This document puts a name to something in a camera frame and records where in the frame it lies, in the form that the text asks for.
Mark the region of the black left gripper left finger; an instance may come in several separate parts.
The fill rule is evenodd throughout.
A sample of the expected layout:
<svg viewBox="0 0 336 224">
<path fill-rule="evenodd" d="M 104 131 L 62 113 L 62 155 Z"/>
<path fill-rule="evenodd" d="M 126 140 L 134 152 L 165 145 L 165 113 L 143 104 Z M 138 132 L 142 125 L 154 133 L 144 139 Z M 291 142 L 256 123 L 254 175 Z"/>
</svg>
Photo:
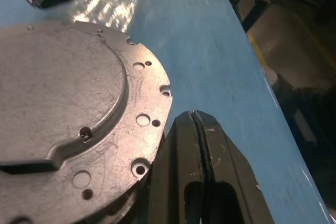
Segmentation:
<svg viewBox="0 0 336 224">
<path fill-rule="evenodd" d="M 152 164 L 147 223 L 209 223 L 210 115 L 175 118 Z"/>
</svg>

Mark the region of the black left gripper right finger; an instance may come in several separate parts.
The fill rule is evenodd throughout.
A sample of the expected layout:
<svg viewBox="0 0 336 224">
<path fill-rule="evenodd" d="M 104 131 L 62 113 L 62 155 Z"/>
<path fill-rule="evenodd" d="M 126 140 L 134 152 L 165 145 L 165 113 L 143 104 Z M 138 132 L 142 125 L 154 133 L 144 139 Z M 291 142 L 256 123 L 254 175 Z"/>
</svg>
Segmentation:
<svg viewBox="0 0 336 224">
<path fill-rule="evenodd" d="M 194 111 L 204 164 L 202 223 L 273 223 L 247 159 L 211 115 Z"/>
</svg>

